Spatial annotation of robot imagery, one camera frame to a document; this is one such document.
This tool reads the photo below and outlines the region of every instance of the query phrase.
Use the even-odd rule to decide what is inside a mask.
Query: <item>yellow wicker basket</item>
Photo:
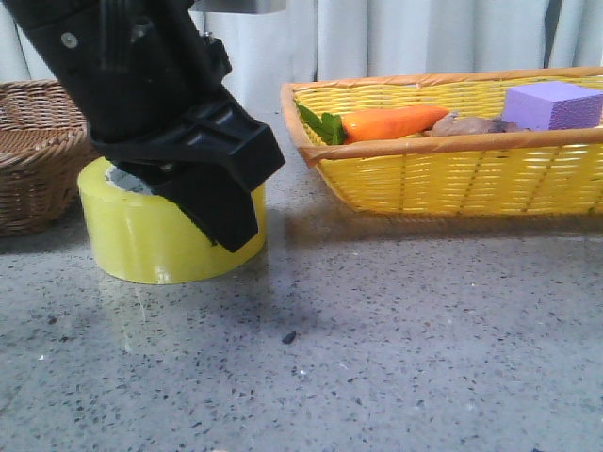
[[[97,157],[84,117],[57,81],[0,84],[0,237],[48,228]]]
[[[285,121],[306,163],[354,210],[437,216],[603,213],[603,127],[326,146],[314,112],[433,104],[495,117],[506,89],[559,80],[603,89],[603,68],[438,73],[283,86]]]

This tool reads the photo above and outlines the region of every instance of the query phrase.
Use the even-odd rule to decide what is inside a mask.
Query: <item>gray surface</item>
[[[1,451],[603,450],[600,224],[353,214],[274,123],[227,275],[108,277],[77,204],[0,239]]]

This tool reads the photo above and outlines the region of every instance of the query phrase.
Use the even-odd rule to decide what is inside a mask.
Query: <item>white curtain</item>
[[[224,41],[253,114],[288,81],[599,65],[602,0],[288,0],[266,15],[192,12]],[[0,4],[0,81],[52,76]]]

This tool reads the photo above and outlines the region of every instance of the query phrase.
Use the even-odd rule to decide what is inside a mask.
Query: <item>tape roll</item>
[[[94,260],[109,275],[148,284],[204,280],[244,264],[264,246],[264,186],[252,193],[259,233],[231,253],[212,245],[173,202],[115,185],[114,169],[99,158],[77,181]]]

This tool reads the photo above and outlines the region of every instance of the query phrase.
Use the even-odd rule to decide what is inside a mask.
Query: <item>toy carrot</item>
[[[449,112],[435,105],[375,108],[347,115],[323,113],[319,118],[297,103],[301,117],[326,144],[350,144],[370,139],[393,139],[430,129]]]

